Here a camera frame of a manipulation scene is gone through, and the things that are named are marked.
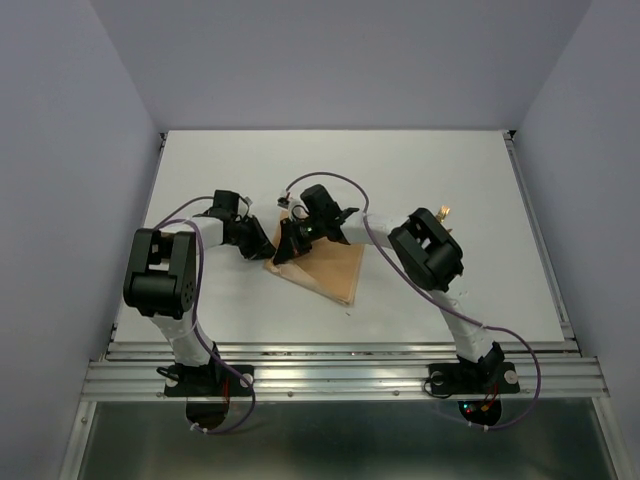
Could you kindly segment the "peach cloth napkin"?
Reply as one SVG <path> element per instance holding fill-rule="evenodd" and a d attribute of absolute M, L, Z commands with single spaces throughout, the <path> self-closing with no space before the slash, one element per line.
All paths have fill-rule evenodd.
<path fill-rule="evenodd" d="M 281 265 L 266 260 L 264 267 L 284 280 L 350 306 L 355 301 L 363 255 L 363 245 L 321 239 L 306 255 Z"/>

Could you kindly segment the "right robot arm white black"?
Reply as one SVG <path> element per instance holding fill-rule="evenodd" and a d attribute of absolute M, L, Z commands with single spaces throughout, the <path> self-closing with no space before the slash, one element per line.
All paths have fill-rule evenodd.
<path fill-rule="evenodd" d="M 287 216 L 280 220 L 275 265 L 309 254 L 320 240 L 371 245 L 383 255 L 394 252 L 400 262 L 397 272 L 427 293 L 441 311 L 455 343 L 463 384 L 482 390 L 495 380 L 504 353 L 487 328 L 469 320 L 449 293 L 451 283 L 463 273 L 463 252 L 434 214 L 418 208 L 394 220 L 374 215 L 367 207 L 341 208 L 320 184 L 304 190 L 298 200 L 283 193 L 277 204 Z"/>

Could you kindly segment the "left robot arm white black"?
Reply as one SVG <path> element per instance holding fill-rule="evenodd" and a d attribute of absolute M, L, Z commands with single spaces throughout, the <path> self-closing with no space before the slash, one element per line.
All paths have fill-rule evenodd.
<path fill-rule="evenodd" d="M 160 370 L 171 387 L 215 392 L 231 368 L 200 328 L 197 309 L 205 252 L 236 247 L 247 260 L 275 254 L 251 201 L 229 190 L 187 201 L 153 228 L 138 229 L 126 270 L 123 298 L 160 330 L 172 347 L 174 364 Z"/>

